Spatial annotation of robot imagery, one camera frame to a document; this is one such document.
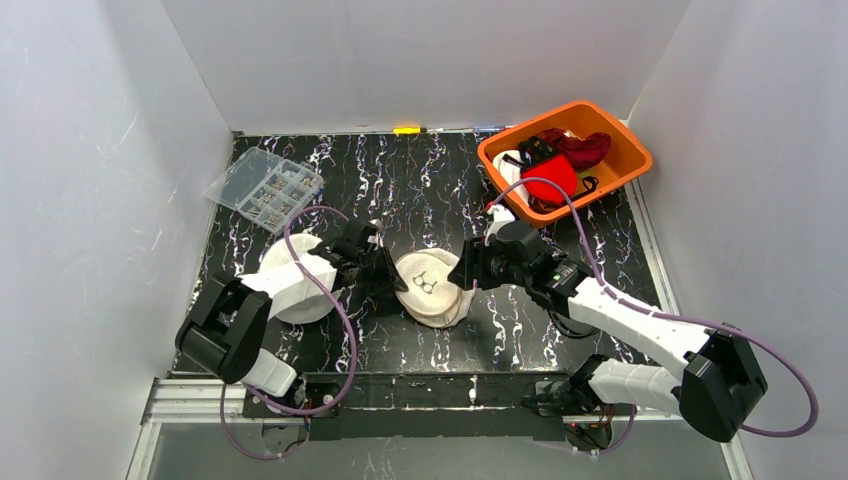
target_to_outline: clear plastic organizer box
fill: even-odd
[[[248,149],[206,191],[206,196],[279,235],[295,212],[312,202],[324,179],[305,165]]]

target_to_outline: white wall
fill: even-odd
[[[233,130],[626,117],[689,0],[163,0]]]
[[[229,131],[158,0],[0,5],[0,477],[126,475]]]
[[[757,478],[844,478],[848,414],[848,5],[696,0],[630,126],[682,309],[756,332],[821,400],[807,436],[743,435]],[[750,424],[794,428],[806,399],[776,362]]]

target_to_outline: marble tabletop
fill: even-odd
[[[483,206],[496,192],[485,180],[477,145],[486,134],[320,135],[240,137],[233,158],[252,146],[308,163],[325,179],[317,204],[349,216],[382,221],[384,241],[393,258],[413,250],[440,247],[457,255],[466,237],[486,228]],[[619,289],[651,304],[657,293],[623,190],[582,210],[595,257],[604,277]],[[302,225],[322,236],[339,231],[334,218],[307,215]],[[542,230],[551,245],[582,257],[577,230],[564,219]],[[226,270],[252,273],[279,238],[238,213],[218,207],[194,286]],[[448,329],[418,324],[397,302],[375,303],[367,292],[341,293],[359,345],[359,366],[371,372],[573,372],[592,353],[626,362],[645,358],[623,342],[600,334],[585,340],[565,338],[546,312],[514,286],[478,292],[468,317]],[[264,348],[300,371],[346,371],[349,339],[339,317],[293,326],[271,320]],[[178,354],[173,372],[199,372]]]

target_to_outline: orange plastic container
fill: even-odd
[[[594,103],[579,100],[504,130],[487,138],[477,147],[477,155],[486,168],[486,176],[499,192],[504,191],[509,184],[492,165],[492,159],[504,150],[516,150],[520,142],[552,127],[571,130],[581,138],[586,138],[595,132],[607,133],[612,138],[612,145],[607,156],[591,170],[591,175],[598,179],[598,188],[574,202],[577,208],[620,188],[647,172],[654,163],[651,154],[623,123]],[[568,206],[551,213],[535,212],[529,205],[522,202],[514,191],[507,194],[506,201],[522,220],[535,228],[544,227],[571,213]]]

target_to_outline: red cloth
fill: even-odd
[[[521,178],[542,177],[556,183],[568,196],[577,191],[577,173],[562,155],[556,155],[548,160],[539,162],[521,173]],[[527,182],[524,184],[527,193],[547,203],[561,205],[565,203],[562,194],[547,183]]]
[[[565,155],[578,172],[601,163],[612,145],[612,138],[602,132],[593,133],[585,140],[580,140],[566,137],[565,132],[559,128],[549,128],[536,136]]]

